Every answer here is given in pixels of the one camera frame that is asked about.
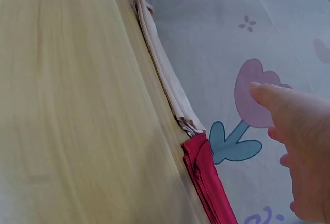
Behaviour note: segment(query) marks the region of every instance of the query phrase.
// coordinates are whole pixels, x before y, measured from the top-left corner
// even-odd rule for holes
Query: finger
[[[267,133],[271,139],[274,139],[274,140],[279,141],[280,143],[283,143],[283,141],[281,141],[282,140],[281,135],[279,134],[278,130],[275,127],[269,127]]]
[[[254,98],[258,104],[266,107],[271,112],[275,104],[285,95],[286,88],[272,84],[251,82],[249,91],[252,98]]]
[[[289,160],[289,154],[286,153],[280,158],[279,162],[282,166],[289,167]]]

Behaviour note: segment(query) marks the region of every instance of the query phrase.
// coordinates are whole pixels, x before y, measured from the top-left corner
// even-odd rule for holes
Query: beige fabric
[[[133,0],[132,6],[141,24],[144,37],[174,116],[189,136],[204,132],[205,128],[192,110],[189,100],[161,45],[156,25],[152,18],[153,9],[151,5],[146,0]]]

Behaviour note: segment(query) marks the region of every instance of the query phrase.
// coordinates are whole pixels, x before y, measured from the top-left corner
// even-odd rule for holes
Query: bed sheet
[[[303,223],[250,81],[330,99],[330,0],[147,0],[238,223]]]

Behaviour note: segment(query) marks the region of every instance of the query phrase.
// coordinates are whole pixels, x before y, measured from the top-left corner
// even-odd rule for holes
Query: pink flower petal print
[[[250,59],[243,64],[236,78],[234,97],[238,114],[244,122],[255,128],[266,128],[273,126],[270,112],[259,105],[249,94],[249,84],[252,81],[270,83],[277,86],[291,88],[281,84],[277,73],[263,71],[260,61],[256,58]]]

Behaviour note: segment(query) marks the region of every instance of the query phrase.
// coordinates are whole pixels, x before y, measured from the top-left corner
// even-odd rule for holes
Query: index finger
[[[285,97],[286,88],[272,84],[259,84],[257,82],[250,83],[250,95],[254,100],[266,107],[270,112],[275,105]]]

